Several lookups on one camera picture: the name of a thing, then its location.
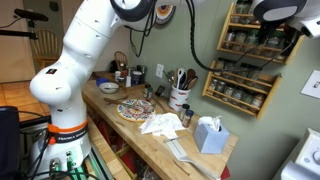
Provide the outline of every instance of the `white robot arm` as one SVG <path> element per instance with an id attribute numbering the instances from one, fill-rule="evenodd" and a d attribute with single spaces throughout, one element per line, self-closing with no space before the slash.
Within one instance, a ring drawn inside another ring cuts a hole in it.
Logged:
<path id="1" fill-rule="evenodd" d="M 50 140 L 42 137 L 30 151 L 31 174 L 57 168 L 67 171 L 82 164 L 91 150 L 82 87 L 113 33 L 123 25 L 144 30 L 150 11 L 161 5 L 186 3 L 184 0 L 83 1 L 63 39 L 61 57 L 42 69 L 30 83 L 33 96 L 48 104 L 51 114 Z M 39 156 L 42 160 L 37 169 L 34 162 Z"/>
<path id="2" fill-rule="evenodd" d="M 309 38 L 320 37 L 319 0 L 254 0 L 252 8 L 260 21 L 283 21 Z"/>

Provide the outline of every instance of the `decorative plate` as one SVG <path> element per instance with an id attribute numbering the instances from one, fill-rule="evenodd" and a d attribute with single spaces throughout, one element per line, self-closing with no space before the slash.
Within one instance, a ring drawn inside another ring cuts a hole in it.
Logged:
<path id="1" fill-rule="evenodd" d="M 176 7 L 172 5 L 163 5 L 158 7 L 156 23 L 160 25 L 167 23 L 173 16 L 175 10 Z"/>
<path id="2" fill-rule="evenodd" d="M 136 107 L 141 107 L 141 109 L 133 109 L 124 105 L 119 104 L 117 107 L 117 113 L 125 120 L 134 122 L 144 122 L 145 120 L 152 118 L 155 112 L 145 113 L 144 110 L 151 106 L 151 103 L 139 99 L 128 99 L 123 101 L 123 103 L 130 104 Z"/>

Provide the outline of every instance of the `utensil holder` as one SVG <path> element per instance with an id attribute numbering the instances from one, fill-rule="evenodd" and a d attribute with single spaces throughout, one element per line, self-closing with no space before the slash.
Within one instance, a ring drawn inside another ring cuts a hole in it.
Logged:
<path id="1" fill-rule="evenodd" d="M 180 112 L 182 109 L 182 104 L 186 104 L 189 99 L 189 90 L 181 90 L 172 86 L 169 107 L 177 112 Z"/>

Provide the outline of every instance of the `floor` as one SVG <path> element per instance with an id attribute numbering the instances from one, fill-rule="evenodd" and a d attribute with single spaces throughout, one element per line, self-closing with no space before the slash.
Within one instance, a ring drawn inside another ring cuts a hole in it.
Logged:
<path id="1" fill-rule="evenodd" d="M 35 99 L 29 89 L 30 82 L 0 84 L 0 106 L 16 106 L 19 111 L 50 115 L 49 107 Z M 36 115 L 19 113 L 20 121 L 38 118 Z"/>

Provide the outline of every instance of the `wooden countertop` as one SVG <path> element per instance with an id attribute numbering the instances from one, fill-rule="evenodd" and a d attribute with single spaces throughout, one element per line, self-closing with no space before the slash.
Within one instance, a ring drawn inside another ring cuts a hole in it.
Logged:
<path id="1" fill-rule="evenodd" d="M 107 105 L 107 102 L 103 100 L 104 97 L 117 99 L 125 95 L 129 95 L 128 99 L 143 99 L 143 86 L 120 89 L 114 94 L 104 94 L 96 86 L 95 81 L 90 80 L 83 88 L 85 102 L 94 108 L 163 179 L 208 179 L 206 175 L 198 171 L 191 164 L 178 161 L 169 147 L 163 143 L 163 140 L 166 139 L 164 136 L 142 135 L 139 129 L 142 123 L 122 119 L 116 113 L 116 105 Z M 155 99 L 165 107 L 166 111 L 169 111 L 165 100 L 156 97 Z M 160 106 L 157 106 L 156 111 L 162 113 Z M 193 139 L 198 118 L 199 116 L 194 115 L 188 129 L 176 131 L 178 136 L 187 135 L 186 138 L 179 140 L 179 143 L 191 159 L 217 175 L 221 175 L 237 143 L 238 137 L 231 133 L 221 154 L 201 154 Z"/>

